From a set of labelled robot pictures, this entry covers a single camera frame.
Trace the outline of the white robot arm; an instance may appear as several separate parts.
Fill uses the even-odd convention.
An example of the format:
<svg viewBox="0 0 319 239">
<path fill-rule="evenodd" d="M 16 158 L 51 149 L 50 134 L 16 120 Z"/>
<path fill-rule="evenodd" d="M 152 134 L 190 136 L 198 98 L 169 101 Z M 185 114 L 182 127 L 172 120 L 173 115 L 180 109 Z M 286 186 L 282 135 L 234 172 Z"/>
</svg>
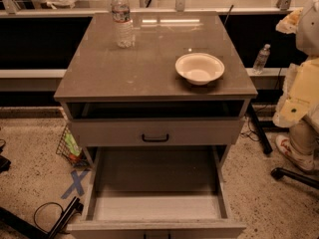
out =
<svg viewBox="0 0 319 239">
<path fill-rule="evenodd" d="M 296 48 L 307 55 L 300 66 L 289 66 L 272 119 L 279 127 L 291 127 L 319 104 L 319 0 L 308 0 L 280 20 L 276 30 L 295 34 Z"/>
</svg>

